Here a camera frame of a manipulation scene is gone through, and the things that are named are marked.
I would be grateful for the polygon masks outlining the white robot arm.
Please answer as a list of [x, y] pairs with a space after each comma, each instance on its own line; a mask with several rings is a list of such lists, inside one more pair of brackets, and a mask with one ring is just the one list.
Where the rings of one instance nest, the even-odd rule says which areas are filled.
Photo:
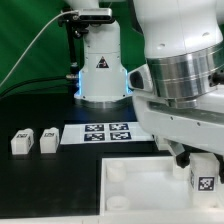
[[224, 161], [224, 0], [127, 2], [133, 28], [144, 37], [142, 66], [123, 74], [118, 23], [100, 0], [65, 0], [84, 38], [85, 62], [77, 100], [109, 108], [131, 88], [136, 118], [180, 167], [188, 147]]

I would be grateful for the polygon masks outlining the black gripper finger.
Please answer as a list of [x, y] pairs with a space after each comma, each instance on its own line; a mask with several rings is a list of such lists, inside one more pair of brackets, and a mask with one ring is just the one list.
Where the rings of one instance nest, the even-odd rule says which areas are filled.
[[224, 158], [221, 155], [217, 156], [219, 161], [219, 176], [221, 184], [224, 184]]
[[165, 139], [158, 135], [154, 135], [154, 140], [158, 150], [169, 151], [179, 167], [185, 168], [190, 164], [190, 153], [184, 149], [181, 143]]

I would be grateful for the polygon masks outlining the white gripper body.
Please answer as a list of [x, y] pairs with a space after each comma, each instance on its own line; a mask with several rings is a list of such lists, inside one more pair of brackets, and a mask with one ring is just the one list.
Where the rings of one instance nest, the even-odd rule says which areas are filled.
[[133, 93], [136, 118], [154, 136], [224, 155], [224, 114], [199, 109], [174, 109]]

